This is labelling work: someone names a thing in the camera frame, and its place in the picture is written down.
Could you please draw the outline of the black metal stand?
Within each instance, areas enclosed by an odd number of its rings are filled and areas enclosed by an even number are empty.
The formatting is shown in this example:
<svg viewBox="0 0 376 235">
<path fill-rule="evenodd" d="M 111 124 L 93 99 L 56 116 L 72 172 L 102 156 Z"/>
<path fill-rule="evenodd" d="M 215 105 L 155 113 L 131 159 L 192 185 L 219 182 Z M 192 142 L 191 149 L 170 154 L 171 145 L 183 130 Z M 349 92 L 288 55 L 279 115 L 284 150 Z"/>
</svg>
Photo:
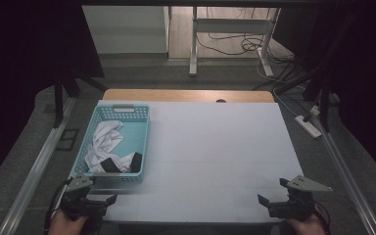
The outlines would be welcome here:
<svg viewBox="0 0 376 235">
<path fill-rule="evenodd" d="M 54 76 L 54 97 L 55 97 L 55 122 L 53 127 L 58 128 L 64 118 L 63 91 L 66 90 L 70 98 L 77 98 L 80 94 L 77 78 L 95 87 L 101 92 L 106 92 L 108 87 L 99 83 L 89 75 L 78 70 L 67 70 L 63 75 Z"/>
<path fill-rule="evenodd" d="M 272 93 L 274 95 L 280 95 L 305 81 L 309 81 L 307 88 L 303 94 L 305 101 L 313 101 L 317 95 L 320 95 L 320 123 L 323 129 L 327 132 L 330 131 L 328 125 L 329 117 L 329 95 L 331 92 L 331 73 L 327 72 L 328 62 L 320 62 L 317 67 L 308 71 L 305 75 L 296 80 L 281 86 L 280 88 L 274 88 Z"/>
</svg>

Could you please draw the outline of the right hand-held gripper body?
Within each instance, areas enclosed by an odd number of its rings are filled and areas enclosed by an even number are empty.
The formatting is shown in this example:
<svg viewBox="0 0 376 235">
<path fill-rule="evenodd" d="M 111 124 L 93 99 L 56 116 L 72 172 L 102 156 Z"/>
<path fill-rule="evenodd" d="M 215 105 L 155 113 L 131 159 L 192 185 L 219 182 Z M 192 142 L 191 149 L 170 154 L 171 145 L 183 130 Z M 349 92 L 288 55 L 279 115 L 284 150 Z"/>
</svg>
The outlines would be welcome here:
<svg viewBox="0 0 376 235">
<path fill-rule="evenodd" d="M 304 221 L 315 211 L 313 192 L 332 192 L 330 186 L 323 185 L 305 176 L 298 175 L 292 180 L 279 179 L 280 185 L 288 191 L 289 200 L 280 211 L 280 218 L 293 218 Z"/>
</svg>

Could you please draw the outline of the white desk frame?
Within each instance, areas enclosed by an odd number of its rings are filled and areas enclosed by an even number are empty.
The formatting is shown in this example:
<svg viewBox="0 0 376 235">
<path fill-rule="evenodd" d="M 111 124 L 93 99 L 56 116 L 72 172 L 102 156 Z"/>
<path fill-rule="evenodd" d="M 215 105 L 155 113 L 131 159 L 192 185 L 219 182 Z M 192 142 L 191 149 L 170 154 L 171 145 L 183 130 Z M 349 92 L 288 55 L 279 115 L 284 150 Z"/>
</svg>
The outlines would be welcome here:
<svg viewBox="0 0 376 235">
<path fill-rule="evenodd" d="M 265 75 L 273 77 L 269 65 L 267 52 L 268 45 L 280 12 L 274 8 L 267 20 L 233 20 L 233 19 L 202 19 L 198 18 L 197 7 L 193 8 L 192 42 L 190 51 L 189 75 L 197 75 L 197 34 L 198 33 L 252 33 L 262 35 L 262 43 L 258 47 L 258 57 Z"/>
</svg>

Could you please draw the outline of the light blue plastic basket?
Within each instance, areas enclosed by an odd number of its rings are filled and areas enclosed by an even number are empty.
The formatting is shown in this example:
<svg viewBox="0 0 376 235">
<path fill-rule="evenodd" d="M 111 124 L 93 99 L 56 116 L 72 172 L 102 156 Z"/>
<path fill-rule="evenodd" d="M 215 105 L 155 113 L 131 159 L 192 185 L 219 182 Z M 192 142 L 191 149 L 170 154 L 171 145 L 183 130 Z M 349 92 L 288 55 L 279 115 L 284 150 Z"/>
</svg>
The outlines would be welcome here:
<svg viewBox="0 0 376 235">
<path fill-rule="evenodd" d="M 102 121 L 120 120 L 123 127 L 119 132 L 124 136 L 113 153 L 120 157 L 125 157 L 131 152 L 137 152 L 142 155 L 142 166 L 137 173 L 92 173 L 89 171 L 85 156 L 87 148 L 92 142 L 93 134 Z M 150 108 L 148 105 L 129 105 L 129 104 L 99 104 L 93 111 L 85 132 L 81 147 L 78 151 L 76 160 L 70 171 L 71 176 L 85 174 L 87 177 L 95 179 L 99 188 L 116 188 L 120 184 L 137 184 L 143 181 L 145 152 L 148 139 L 150 123 Z"/>
</svg>

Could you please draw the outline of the black floor bracket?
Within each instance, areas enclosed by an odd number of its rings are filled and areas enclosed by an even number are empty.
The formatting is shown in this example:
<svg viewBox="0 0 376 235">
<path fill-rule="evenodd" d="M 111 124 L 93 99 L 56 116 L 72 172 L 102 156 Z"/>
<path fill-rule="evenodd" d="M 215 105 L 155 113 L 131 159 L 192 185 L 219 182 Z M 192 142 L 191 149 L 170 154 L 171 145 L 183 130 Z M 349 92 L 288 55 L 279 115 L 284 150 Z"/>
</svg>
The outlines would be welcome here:
<svg viewBox="0 0 376 235">
<path fill-rule="evenodd" d="M 78 135 L 79 130 L 77 128 L 65 129 L 59 139 L 56 146 L 57 151 L 71 151 Z"/>
</svg>

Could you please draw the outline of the black curtain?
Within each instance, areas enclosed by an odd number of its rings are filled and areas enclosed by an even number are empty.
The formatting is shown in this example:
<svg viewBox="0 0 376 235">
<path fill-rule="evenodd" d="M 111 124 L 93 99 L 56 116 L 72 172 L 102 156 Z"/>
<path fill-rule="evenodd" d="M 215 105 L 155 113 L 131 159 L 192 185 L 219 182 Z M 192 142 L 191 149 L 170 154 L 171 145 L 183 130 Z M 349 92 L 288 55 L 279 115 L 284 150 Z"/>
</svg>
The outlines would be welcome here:
<svg viewBox="0 0 376 235">
<path fill-rule="evenodd" d="M 103 75 L 82 0 L 0 0 L 0 165 L 38 92 Z"/>
<path fill-rule="evenodd" d="M 323 86 L 337 94 L 341 121 L 376 162 L 376 0 L 347 9 L 283 9 L 274 39 L 306 70 L 313 70 L 350 13 L 355 14 L 352 25 L 328 68 L 311 80 L 304 98 L 314 99 Z"/>
</svg>

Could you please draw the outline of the white cabinet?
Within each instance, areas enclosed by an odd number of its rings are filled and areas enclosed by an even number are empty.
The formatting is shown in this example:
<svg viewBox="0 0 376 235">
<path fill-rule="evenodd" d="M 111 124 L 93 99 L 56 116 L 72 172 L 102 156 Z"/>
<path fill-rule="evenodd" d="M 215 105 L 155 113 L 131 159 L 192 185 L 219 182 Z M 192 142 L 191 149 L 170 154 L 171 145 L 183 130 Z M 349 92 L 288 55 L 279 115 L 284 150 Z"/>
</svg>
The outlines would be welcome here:
<svg viewBox="0 0 376 235">
<path fill-rule="evenodd" d="M 99 54 L 166 54 L 168 7 L 83 6 Z"/>
</svg>

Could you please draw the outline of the person's left hand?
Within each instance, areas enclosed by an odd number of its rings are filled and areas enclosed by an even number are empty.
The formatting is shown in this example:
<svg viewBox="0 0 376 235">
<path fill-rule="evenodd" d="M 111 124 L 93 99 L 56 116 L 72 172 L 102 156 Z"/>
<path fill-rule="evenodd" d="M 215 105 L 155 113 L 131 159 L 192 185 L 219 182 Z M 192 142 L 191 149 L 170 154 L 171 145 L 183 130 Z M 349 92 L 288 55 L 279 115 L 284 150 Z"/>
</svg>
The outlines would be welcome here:
<svg viewBox="0 0 376 235">
<path fill-rule="evenodd" d="M 58 210 L 51 219 L 48 235 L 80 235 L 87 219 L 87 216 L 80 216 L 77 220 L 71 220 L 62 210 Z"/>
</svg>

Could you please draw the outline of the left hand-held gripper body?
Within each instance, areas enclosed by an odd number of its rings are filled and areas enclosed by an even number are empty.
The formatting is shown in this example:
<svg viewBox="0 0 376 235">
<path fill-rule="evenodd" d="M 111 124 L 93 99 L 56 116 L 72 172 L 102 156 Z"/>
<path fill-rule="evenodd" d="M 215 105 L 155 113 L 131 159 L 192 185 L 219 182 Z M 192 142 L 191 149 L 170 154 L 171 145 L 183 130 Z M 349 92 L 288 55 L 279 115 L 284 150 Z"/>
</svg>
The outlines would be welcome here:
<svg viewBox="0 0 376 235">
<path fill-rule="evenodd" d="M 60 208 L 70 219 L 78 219 L 80 216 L 99 217 L 94 213 L 94 208 L 102 206 L 87 198 L 92 185 L 93 181 L 83 173 L 68 184 Z"/>
</svg>

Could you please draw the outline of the white garment with black trim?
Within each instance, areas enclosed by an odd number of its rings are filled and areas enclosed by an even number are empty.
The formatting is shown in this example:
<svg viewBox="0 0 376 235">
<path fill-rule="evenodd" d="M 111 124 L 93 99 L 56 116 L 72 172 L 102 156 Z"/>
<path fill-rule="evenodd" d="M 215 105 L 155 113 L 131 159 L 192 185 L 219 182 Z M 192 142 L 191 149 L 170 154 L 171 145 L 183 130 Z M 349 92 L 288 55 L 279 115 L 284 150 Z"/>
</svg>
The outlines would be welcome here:
<svg viewBox="0 0 376 235">
<path fill-rule="evenodd" d="M 125 157 L 113 153 L 124 140 L 119 132 L 123 127 L 120 120 L 106 120 L 98 124 L 92 142 L 87 148 L 85 162 L 92 173 L 137 173 L 142 166 L 142 155 L 131 152 Z"/>
</svg>

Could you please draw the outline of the person's right hand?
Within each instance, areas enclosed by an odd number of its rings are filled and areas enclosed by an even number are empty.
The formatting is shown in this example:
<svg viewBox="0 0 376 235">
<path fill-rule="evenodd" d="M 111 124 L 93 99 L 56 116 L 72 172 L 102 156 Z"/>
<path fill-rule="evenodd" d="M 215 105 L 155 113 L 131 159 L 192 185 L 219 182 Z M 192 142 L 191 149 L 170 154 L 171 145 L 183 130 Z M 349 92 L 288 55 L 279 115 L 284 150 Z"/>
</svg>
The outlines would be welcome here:
<svg viewBox="0 0 376 235">
<path fill-rule="evenodd" d="M 286 222 L 294 228 L 297 235 L 326 235 L 321 220 L 315 215 L 305 221 L 289 218 Z"/>
</svg>

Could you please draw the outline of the white power strip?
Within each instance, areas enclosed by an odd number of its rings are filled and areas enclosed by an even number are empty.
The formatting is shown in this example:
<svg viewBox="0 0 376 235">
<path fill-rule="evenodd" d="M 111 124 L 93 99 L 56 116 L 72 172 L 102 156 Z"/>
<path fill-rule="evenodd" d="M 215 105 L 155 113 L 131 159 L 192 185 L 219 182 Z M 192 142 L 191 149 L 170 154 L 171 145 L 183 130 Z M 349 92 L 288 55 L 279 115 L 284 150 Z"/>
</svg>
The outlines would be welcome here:
<svg viewBox="0 0 376 235">
<path fill-rule="evenodd" d="M 321 136 L 321 132 L 314 127 L 309 121 L 305 121 L 303 116 L 295 117 L 296 123 L 305 130 L 312 138 L 318 138 Z"/>
</svg>

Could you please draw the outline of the wooden table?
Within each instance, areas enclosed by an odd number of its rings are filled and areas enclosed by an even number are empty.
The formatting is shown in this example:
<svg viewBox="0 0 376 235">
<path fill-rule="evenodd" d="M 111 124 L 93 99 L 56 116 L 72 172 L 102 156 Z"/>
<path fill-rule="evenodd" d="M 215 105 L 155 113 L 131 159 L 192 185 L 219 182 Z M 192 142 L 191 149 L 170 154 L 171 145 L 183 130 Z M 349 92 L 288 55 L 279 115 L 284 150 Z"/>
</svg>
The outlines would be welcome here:
<svg viewBox="0 0 376 235">
<path fill-rule="evenodd" d="M 174 90 L 174 89 L 108 89 L 104 101 L 157 101 L 157 102 L 216 102 L 273 103 L 268 91 L 233 90 Z"/>
</svg>

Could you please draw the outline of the aluminium rail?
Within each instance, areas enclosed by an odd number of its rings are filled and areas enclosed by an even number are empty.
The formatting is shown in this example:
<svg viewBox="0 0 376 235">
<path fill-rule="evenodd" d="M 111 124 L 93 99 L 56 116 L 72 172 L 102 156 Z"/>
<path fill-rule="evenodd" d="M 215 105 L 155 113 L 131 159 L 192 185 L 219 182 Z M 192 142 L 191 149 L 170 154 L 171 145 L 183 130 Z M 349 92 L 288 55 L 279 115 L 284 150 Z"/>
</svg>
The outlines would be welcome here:
<svg viewBox="0 0 376 235">
<path fill-rule="evenodd" d="M 315 117 L 313 123 L 322 134 L 322 141 L 328 151 L 328 154 L 340 175 L 341 180 L 349 194 L 352 203 L 369 235 L 376 235 L 376 215 L 371 209 L 366 197 L 361 192 L 354 177 L 348 168 L 341 151 L 339 150 L 332 135 L 321 125 L 320 120 Z"/>
<path fill-rule="evenodd" d="M 62 107 L 62 119 L 58 127 L 53 127 L 46 138 L 34 164 L 32 165 L 23 185 L 12 203 L 5 219 L 0 226 L 0 235 L 14 235 L 27 206 L 36 190 L 36 187 L 44 173 L 52 154 L 55 152 L 56 145 L 65 130 L 70 118 L 71 111 L 75 106 L 77 99 L 68 98 Z"/>
</svg>

